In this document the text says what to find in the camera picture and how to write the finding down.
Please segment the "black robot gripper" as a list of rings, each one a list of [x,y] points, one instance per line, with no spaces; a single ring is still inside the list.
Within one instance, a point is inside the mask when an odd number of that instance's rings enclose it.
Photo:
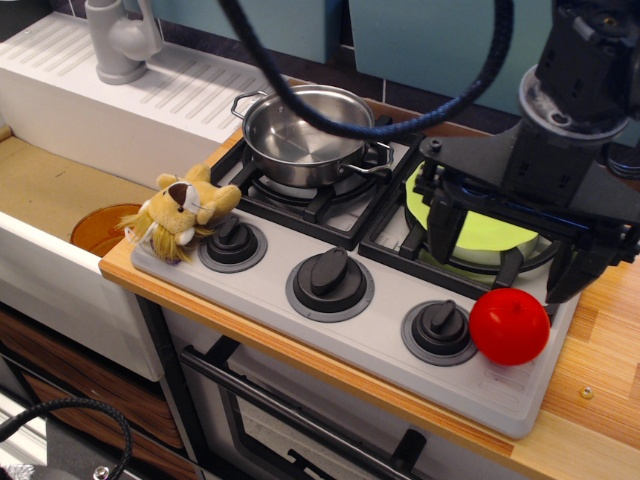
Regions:
[[[468,212],[481,213],[560,241],[545,301],[572,299],[604,273],[608,252],[639,253],[639,194],[603,166],[609,145],[525,120],[495,136],[424,141],[418,192],[431,255],[446,264]]]

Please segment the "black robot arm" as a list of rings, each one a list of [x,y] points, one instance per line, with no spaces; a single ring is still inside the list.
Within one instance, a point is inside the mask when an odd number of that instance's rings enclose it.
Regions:
[[[424,142],[416,190],[441,263],[471,211],[557,242],[546,299],[563,303],[639,252],[639,195],[606,169],[639,115],[639,5],[556,1],[552,22],[519,86],[520,121],[492,137]]]

